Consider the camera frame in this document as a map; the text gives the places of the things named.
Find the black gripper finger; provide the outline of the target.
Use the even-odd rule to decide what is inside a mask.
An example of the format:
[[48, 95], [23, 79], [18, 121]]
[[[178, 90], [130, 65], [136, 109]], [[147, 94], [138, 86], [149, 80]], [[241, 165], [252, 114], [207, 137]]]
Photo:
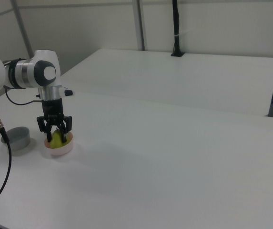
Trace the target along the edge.
[[67, 142], [66, 135], [72, 130], [72, 117], [71, 116], [63, 116], [61, 118], [59, 130], [61, 133], [61, 141], [63, 143], [66, 143]]
[[51, 134], [51, 122], [49, 118], [45, 118], [44, 116], [37, 117], [37, 123], [39, 130], [41, 132], [44, 132], [47, 136], [47, 141], [50, 142], [52, 140], [52, 134]]

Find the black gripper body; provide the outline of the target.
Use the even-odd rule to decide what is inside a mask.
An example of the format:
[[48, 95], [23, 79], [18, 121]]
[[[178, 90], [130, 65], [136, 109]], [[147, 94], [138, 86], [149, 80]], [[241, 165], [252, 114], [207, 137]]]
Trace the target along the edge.
[[43, 123], [61, 125], [64, 123], [62, 99], [42, 100]]

